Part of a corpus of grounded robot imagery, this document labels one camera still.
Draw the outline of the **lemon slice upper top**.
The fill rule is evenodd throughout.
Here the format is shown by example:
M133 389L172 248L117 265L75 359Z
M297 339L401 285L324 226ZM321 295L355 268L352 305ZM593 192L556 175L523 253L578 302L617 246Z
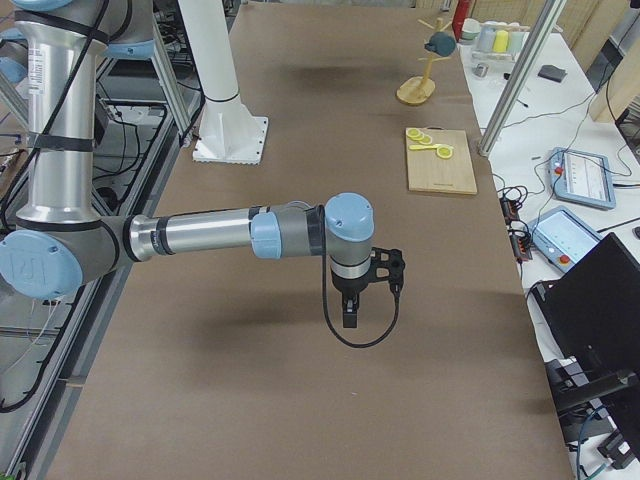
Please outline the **lemon slice upper top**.
M436 154L439 158L450 159L453 157L454 149L451 145L440 144L436 148Z

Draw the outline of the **lemon slice row far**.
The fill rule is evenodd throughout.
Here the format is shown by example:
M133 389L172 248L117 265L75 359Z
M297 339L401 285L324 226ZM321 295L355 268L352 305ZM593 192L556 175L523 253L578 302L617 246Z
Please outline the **lemon slice row far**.
M419 135L422 131L420 129L417 128L408 128L406 130L406 136L408 138L414 139L415 140L415 136Z

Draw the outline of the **teach pendant tablet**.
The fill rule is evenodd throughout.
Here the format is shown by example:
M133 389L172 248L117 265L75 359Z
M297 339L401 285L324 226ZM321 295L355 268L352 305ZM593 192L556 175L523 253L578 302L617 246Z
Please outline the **teach pendant tablet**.
M603 236L566 207L556 207L529 224L533 244L561 272L568 272Z
M616 199L604 155L556 147L549 158L552 192L559 200L600 210L612 210Z

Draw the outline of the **blue mug yellow inside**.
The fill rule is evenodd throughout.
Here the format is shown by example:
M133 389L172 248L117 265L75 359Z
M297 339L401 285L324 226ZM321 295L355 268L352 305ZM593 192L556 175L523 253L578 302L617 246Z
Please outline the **blue mug yellow inside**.
M456 50L456 40L445 32L434 33L425 43L424 48L440 57L448 57Z

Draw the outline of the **bamboo cutting board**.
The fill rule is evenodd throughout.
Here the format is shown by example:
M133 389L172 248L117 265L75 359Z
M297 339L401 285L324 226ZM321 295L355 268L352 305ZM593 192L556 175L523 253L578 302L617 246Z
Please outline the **bamboo cutting board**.
M431 136L433 144L451 145L454 149L453 157L439 158L434 150L409 151L409 145L419 143L406 136L408 128L420 129ZM463 130L407 127L405 144L410 191L463 195L477 193L467 136Z

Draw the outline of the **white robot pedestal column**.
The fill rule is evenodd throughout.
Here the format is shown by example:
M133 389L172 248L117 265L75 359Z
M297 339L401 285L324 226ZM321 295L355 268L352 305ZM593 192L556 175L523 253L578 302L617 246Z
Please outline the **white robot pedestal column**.
M183 0L179 8L205 98L193 159L256 165L268 119L252 115L241 99L223 4Z

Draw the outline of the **grey cup on tray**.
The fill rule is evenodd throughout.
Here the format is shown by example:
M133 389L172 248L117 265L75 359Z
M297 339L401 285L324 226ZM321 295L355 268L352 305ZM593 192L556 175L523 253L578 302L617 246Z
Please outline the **grey cup on tray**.
M484 25L478 36L476 49L480 52L490 53L493 51L496 30L492 25Z

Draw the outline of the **small metal cup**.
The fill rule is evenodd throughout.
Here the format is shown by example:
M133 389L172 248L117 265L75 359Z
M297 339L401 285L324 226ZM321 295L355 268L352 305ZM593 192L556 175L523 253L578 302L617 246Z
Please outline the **small metal cup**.
M487 76L489 65L483 62L478 63L472 69L473 74L478 78L484 78Z

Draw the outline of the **red bottle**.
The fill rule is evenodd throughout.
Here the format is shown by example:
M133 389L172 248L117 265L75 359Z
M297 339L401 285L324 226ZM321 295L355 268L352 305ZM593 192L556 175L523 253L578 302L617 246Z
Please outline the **red bottle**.
M452 24L451 24L454 37L457 41L461 39L464 21L468 16L469 9L471 8L472 3L473 3L472 0L457 1L456 9L455 9L453 19L452 19Z

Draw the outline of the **yellow cup on tray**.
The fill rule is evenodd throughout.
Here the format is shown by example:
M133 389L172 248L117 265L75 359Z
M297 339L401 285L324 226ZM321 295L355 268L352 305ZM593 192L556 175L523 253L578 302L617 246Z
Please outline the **yellow cup on tray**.
M495 31L492 51L494 53L506 53L509 45L509 32L504 29Z

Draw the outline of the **yellow plastic knife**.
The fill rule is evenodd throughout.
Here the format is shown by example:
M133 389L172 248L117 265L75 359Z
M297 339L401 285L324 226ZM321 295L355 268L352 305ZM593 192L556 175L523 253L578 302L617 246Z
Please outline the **yellow plastic knife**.
M423 144L412 144L408 146L408 150L409 151L424 151L424 150L434 150L434 151L439 151L442 150L444 148L443 145L441 144L429 144L429 145L423 145Z

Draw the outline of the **wooden cup storage rack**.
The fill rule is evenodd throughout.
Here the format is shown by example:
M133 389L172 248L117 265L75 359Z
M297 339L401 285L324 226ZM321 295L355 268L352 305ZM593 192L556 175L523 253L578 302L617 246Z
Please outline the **wooden cup storage rack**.
M438 17L436 19L435 26L430 25L428 22L422 19L419 19L419 22L422 25L432 29L434 33L436 32L447 33L446 30L451 25L450 22L445 23L442 17ZM424 70L422 74L419 76L411 77L408 80L406 80L397 89L396 98L401 103L409 106L418 106L418 105L424 104L431 97L431 95L434 93L436 88L435 81L431 78L431 70L432 70L433 64L437 61L447 60L451 57L451 55L448 57L440 57L432 52L427 51L425 57L419 58L419 61L425 62Z

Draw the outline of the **white bowl stack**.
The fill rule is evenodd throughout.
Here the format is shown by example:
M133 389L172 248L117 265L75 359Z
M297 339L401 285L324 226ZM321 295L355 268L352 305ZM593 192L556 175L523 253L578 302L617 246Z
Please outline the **white bowl stack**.
M481 31L481 23L473 18L466 18L460 32L461 41L473 41Z

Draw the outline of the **aluminium frame post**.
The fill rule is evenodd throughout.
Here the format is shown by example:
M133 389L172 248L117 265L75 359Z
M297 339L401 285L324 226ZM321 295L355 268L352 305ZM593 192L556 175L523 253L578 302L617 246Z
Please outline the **aluminium frame post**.
M501 130L504 128L507 117L516 104L520 92L566 3L566 0L547 0L544 3L479 141L478 153L481 156L489 157Z

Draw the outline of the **brown table mat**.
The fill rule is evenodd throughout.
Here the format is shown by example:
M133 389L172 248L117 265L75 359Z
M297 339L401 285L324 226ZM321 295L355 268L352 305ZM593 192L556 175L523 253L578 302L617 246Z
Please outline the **brown table mat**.
M51 479L569 479L573 472L488 161L471 196L413 193L404 131L479 130L458 59L400 104L413 9L250 3L231 43L270 120L256 166L177 160L160 215L323 203L353 191L397 248L402 296L361 297L356 341L325 325L317 258L248 248L135 265Z

